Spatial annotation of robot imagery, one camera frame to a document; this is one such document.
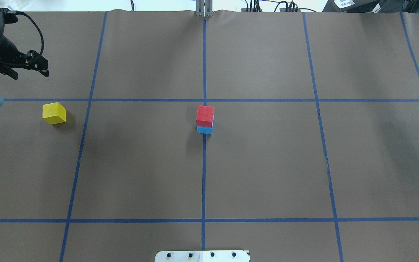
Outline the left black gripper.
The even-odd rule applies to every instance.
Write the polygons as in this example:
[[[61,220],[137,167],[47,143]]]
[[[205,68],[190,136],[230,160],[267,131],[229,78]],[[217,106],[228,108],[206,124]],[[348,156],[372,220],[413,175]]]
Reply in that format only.
[[[0,39],[0,74],[18,80],[16,68],[35,70],[48,78],[48,60],[41,53],[29,50],[26,53],[20,52],[15,44],[7,37]]]

